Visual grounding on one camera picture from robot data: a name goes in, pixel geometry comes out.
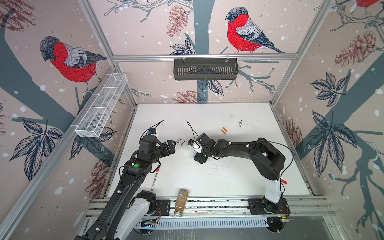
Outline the white remote control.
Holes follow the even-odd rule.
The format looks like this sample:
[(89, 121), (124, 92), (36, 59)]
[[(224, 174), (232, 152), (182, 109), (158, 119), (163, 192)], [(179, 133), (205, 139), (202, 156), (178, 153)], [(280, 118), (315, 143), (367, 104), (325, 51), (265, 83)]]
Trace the white remote control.
[(202, 150), (201, 147), (199, 147), (199, 149), (195, 149), (193, 146), (190, 146), (188, 144), (188, 141), (186, 141), (182, 138), (177, 139), (176, 144), (179, 145), (181, 148), (183, 148), (184, 150), (186, 150), (187, 152), (189, 152), (192, 155), (195, 155), (196, 153), (200, 153)]

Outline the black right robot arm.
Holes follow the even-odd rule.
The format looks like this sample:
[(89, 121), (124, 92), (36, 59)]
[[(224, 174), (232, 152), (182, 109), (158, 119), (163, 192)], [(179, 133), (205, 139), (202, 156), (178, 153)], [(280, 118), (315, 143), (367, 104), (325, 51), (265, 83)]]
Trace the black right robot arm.
[(188, 145), (196, 151), (194, 160), (206, 163), (209, 157), (216, 160), (226, 157), (248, 159), (253, 162), (259, 173), (265, 178), (264, 197), (253, 207), (258, 214), (281, 214), (288, 210), (281, 189), (281, 175), (286, 157), (274, 145), (264, 138), (252, 142), (214, 141), (205, 133)]

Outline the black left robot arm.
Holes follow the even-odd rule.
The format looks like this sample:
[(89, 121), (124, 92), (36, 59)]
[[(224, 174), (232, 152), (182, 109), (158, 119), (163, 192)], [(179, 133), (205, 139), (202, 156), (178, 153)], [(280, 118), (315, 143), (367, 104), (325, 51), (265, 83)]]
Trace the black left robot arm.
[(145, 135), (139, 141), (129, 161), (124, 164), (120, 180), (112, 197), (84, 236), (76, 240), (125, 240), (139, 220), (156, 208), (156, 195), (149, 191), (134, 194), (160, 158), (176, 152), (176, 142), (162, 143), (154, 135)]

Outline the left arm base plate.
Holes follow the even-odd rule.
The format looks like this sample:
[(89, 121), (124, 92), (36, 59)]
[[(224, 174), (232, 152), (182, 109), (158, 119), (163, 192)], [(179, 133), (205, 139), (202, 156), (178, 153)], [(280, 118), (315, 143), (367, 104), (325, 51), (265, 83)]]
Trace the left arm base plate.
[(156, 200), (150, 201), (149, 211), (146, 216), (149, 217), (158, 217), (158, 216), (169, 216), (171, 209), (170, 200)]

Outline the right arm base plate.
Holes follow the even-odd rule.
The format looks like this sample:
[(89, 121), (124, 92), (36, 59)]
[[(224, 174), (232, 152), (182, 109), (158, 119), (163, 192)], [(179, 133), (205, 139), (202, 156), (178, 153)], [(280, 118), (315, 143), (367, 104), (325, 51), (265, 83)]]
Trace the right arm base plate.
[(288, 202), (280, 198), (278, 203), (273, 203), (265, 198), (248, 199), (248, 209), (251, 215), (290, 215)]

